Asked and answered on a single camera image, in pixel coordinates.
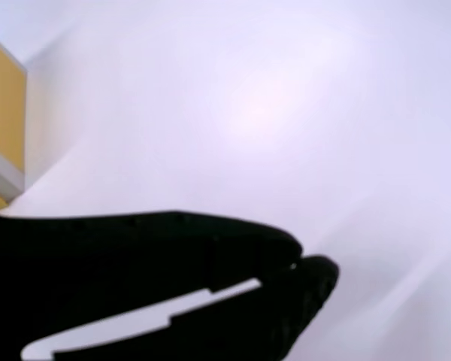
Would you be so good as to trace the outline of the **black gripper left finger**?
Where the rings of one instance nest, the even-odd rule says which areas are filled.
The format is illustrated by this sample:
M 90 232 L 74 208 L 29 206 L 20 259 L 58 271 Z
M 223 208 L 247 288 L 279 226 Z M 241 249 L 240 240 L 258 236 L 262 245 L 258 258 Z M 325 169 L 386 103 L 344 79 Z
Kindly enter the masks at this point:
M 301 253 L 273 226 L 182 211 L 0 216 L 0 360 L 76 326 L 262 278 Z

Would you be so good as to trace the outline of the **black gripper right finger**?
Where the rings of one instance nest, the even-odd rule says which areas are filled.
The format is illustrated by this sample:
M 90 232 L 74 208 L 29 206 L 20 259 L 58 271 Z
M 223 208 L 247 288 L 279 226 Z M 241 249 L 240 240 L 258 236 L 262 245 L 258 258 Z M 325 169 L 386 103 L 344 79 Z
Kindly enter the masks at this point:
M 167 328 L 55 360 L 282 360 L 328 300 L 338 265 L 300 259 L 255 290 L 172 317 Z

